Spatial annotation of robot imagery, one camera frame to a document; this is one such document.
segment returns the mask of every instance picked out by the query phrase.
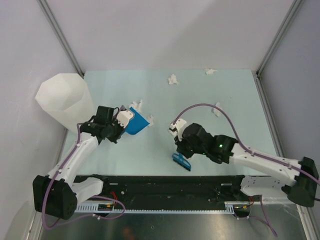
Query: blue dustpan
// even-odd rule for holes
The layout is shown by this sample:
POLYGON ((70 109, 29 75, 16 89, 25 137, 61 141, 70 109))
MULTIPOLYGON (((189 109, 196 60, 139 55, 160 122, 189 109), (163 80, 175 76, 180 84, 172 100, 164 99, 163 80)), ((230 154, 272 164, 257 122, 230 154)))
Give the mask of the blue dustpan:
POLYGON ((125 129, 125 132, 130 135, 136 135, 142 129, 149 125, 149 122, 133 107, 130 107, 130 111, 133 112, 134 117, 130 120, 128 126, 125 129))

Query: white trash can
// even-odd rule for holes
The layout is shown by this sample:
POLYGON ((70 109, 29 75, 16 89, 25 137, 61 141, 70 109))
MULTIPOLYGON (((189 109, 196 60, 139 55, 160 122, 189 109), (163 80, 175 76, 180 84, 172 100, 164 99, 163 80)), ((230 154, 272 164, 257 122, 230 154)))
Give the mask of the white trash can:
POLYGON ((42 109, 68 130, 96 114, 88 85, 77 73, 59 73, 43 82, 35 96, 42 109))

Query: metal frame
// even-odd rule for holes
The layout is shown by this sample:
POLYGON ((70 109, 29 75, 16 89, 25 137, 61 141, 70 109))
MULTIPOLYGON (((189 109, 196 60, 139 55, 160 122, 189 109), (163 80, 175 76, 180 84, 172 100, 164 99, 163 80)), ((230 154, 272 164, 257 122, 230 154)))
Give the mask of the metal frame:
POLYGON ((281 23, 281 26, 280 26, 278 32, 275 35, 268 51, 266 52, 259 68, 257 69, 257 74, 259 77, 260 77, 261 73, 263 72, 263 70, 265 69, 268 61, 273 56, 273 53, 277 49, 279 43, 283 39, 285 33, 287 32, 288 28, 290 27, 291 23, 293 22, 295 16, 297 15, 298 11, 300 10, 300 8, 304 2, 305 2, 305 0, 294 0, 294 2, 292 3, 288 13, 286 14, 283 22, 281 23))
POLYGON ((39 3, 45 17, 47 18, 50 26, 52 27, 53 32, 55 33, 56 37, 58 38, 59 42, 61 43, 61 46, 63 48, 63 50, 65 51, 67 57, 69 58, 71 64, 73 65, 75 71, 83 78, 84 73, 82 72, 80 65, 74 55, 74 53, 72 52, 61 28, 59 27, 55 16, 53 14, 53 12, 51 11, 48 3, 46 0, 37 0, 37 2, 39 3))
MULTIPOLYGON (((269 130, 271 133, 271 138, 272 138, 272 141, 274 144, 276 154, 278 156, 285 158, 286 155, 284 153, 284 150, 281 145, 281 141, 279 139, 279 134, 278 134, 277 127, 275 124, 275 120, 274 120, 274 117, 273 117, 273 114, 271 111, 271 107, 269 105, 268 98, 266 96, 264 87, 262 85, 261 78, 256 73, 252 73, 252 74, 253 74, 254 82, 255 82, 255 85, 256 85, 256 88, 257 88, 257 91, 258 91, 258 94, 259 94, 259 97, 260 97, 260 100, 262 103, 262 108, 263 108, 263 111, 265 114, 265 118, 266 118, 267 124, 269 126, 269 130)), ((317 227, 317 223, 316 223, 316 220, 315 220, 315 217, 314 217, 314 214, 313 214, 311 208, 307 208, 307 207, 299 206, 299 205, 297 205, 296 207, 297 207, 297 210, 300 215, 301 223, 303 225, 303 229, 304 229, 304 233, 305 233, 306 238, 308 240, 320 239, 320 232, 317 227)))

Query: gray floor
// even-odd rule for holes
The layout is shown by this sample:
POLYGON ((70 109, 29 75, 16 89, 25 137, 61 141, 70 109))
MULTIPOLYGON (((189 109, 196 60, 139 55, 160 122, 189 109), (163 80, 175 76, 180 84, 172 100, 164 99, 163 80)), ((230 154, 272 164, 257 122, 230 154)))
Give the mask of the gray floor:
MULTIPOLYGON (((88 217, 42 231, 41 240, 306 240, 295 205, 266 206, 274 229, 259 221, 223 214, 125 214, 115 220, 88 217)), ((260 205, 251 216, 263 217, 260 205)))

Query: white bucket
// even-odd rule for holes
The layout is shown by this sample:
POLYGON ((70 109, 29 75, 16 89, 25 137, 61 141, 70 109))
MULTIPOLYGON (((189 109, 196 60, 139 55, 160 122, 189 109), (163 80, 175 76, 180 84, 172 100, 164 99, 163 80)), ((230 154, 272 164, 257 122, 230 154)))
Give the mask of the white bucket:
POLYGON ((41 108, 69 131, 96 113, 88 85, 77 73, 60 73, 43 82, 35 96, 41 108))

